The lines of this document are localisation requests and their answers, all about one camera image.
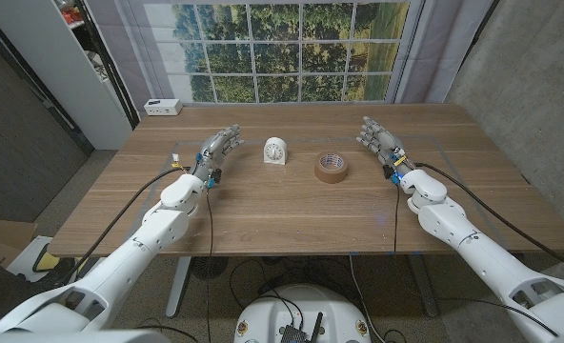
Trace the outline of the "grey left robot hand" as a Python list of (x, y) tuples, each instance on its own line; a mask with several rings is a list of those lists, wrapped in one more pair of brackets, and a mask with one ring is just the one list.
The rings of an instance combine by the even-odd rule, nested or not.
[(239, 125), (234, 124), (206, 139), (196, 155), (190, 174), (207, 183), (212, 173), (223, 165), (226, 155), (244, 143), (240, 131)]

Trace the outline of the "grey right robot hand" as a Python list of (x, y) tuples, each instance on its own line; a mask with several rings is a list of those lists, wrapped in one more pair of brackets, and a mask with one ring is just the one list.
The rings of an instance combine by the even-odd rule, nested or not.
[(385, 178), (399, 185), (402, 178), (415, 169), (414, 163), (399, 138), (368, 116), (363, 117), (363, 122), (356, 140), (377, 156)]

